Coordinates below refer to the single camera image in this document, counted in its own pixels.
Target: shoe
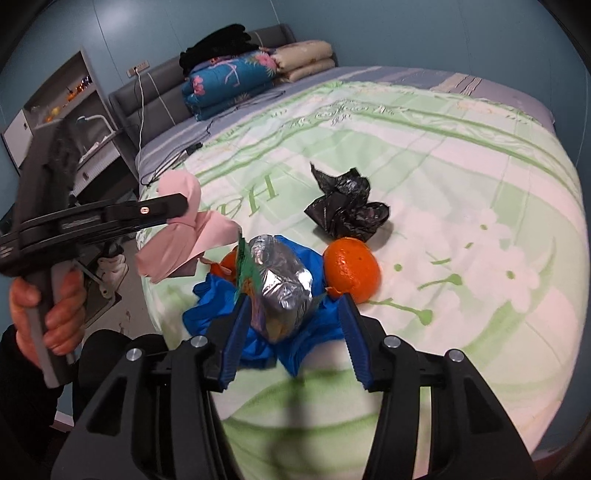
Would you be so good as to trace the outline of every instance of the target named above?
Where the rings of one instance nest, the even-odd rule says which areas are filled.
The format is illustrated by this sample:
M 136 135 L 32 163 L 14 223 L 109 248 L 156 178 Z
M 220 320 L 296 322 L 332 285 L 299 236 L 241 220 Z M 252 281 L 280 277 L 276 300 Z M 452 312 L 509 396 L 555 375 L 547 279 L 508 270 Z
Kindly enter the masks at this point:
M 125 263 L 125 255 L 117 255 L 113 258 L 101 257 L 96 262 L 99 265 L 99 269 L 103 272 L 109 272 L 117 268 L 117 266 Z
M 119 287 L 121 286 L 121 282 L 123 282 L 123 279 L 125 278 L 125 276 L 127 275 L 127 272 L 129 271 L 129 265 L 127 263 L 121 263 L 116 265 L 115 267 L 113 267 L 112 270 L 109 271 L 102 271 L 102 275 L 100 276 L 100 279 L 106 283 L 110 288 L 112 288 L 113 291 L 117 291 L 119 290 Z M 107 288 L 104 287 L 100 287 L 100 294 L 108 299 L 109 298 L 109 290 Z

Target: floor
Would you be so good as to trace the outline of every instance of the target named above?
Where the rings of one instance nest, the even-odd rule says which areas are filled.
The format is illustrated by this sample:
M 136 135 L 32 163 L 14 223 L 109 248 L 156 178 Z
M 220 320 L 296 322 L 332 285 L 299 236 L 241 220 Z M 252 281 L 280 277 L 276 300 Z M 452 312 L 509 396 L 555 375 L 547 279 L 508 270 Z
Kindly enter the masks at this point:
M 130 338 L 155 332 L 148 315 L 142 282 L 135 267 L 135 254 L 138 251 L 136 243 L 131 240 L 124 243 L 123 247 L 129 265 L 129 273 L 119 287 L 119 294 L 122 299 L 87 327 L 85 340 L 95 331 L 101 329 L 116 330 Z

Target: pink napkin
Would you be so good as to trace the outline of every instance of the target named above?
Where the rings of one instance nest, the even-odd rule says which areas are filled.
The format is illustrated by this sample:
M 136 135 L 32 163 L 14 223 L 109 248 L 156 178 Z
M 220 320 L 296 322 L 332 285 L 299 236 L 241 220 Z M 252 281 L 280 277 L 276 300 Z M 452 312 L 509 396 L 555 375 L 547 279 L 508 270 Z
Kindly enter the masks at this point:
M 238 242 L 240 226 L 221 213 L 199 212 L 201 185 L 183 170 L 165 172 L 158 183 L 161 196 L 182 193 L 189 209 L 173 218 L 136 254 L 138 272 L 158 283 L 167 277 L 195 275 L 197 262 L 205 251 Z

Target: finger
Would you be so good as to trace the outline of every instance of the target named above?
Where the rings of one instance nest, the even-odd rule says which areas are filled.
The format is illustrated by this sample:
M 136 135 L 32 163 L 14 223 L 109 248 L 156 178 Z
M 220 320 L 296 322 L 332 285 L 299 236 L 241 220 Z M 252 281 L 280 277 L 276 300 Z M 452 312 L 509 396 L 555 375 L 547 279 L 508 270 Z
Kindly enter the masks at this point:
M 64 277 L 60 287 L 60 295 L 63 299 L 73 297 L 80 290 L 84 290 L 84 278 L 79 270 L 71 270 Z
M 17 278 L 12 283 L 9 293 L 10 315 L 12 322 L 14 323 L 17 332 L 19 332 L 20 337 L 25 341 L 28 341 L 31 338 L 31 327 L 29 325 L 27 311 L 25 308 L 29 305 L 31 307 L 35 307 L 39 300 L 38 297 L 36 299 L 32 299 L 28 296 L 29 294 L 27 291 L 30 288 L 33 289 L 33 294 L 38 294 L 38 290 L 35 287 L 29 285 L 22 278 Z
M 73 297 L 68 297 L 55 305 L 45 318 L 48 330 L 58 328 L 71 321 L 74 314 L 84 306 L 86 290 L 78 291 Z
M 84 338 L 84 328 L 78 329 L 74 335 L 72 335 L 68 340 L 61 343 L 60 345 L 56 346 L 51 351 L 58 356 L 67 355 L 68 353 L 72 353 L 78 345 L 82 343 L 82 339 Z
M 72 316 L 69 322 L 46 332 L 43 336 L 43 342 L 46 347 L 53 350 L 64 343 L 68 338 L 72 337 L 78 330 L 80 330 L 83 320 L 84 311 L 81 310 Z
M 10 287 L 10 304 L 25 308 L 36 307 L 41 301 L 38 288 L 27 283 L 21 277 L 15 278 Z

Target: black plastic bag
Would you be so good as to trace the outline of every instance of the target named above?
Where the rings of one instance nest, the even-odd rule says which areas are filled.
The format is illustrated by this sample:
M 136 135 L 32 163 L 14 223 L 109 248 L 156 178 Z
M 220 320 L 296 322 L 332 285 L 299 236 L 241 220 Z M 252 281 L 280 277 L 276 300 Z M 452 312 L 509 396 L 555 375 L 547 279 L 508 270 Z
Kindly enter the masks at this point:
M 369 180 L 356 168 L 339 177 L 331 177 L 311 164 L 312 175 L 324 195 L 314 200 L 304 213 L 332 238 L 344 236 L 366 242 L 390 216 L 390 207 L 380 202 L 367 203 Z

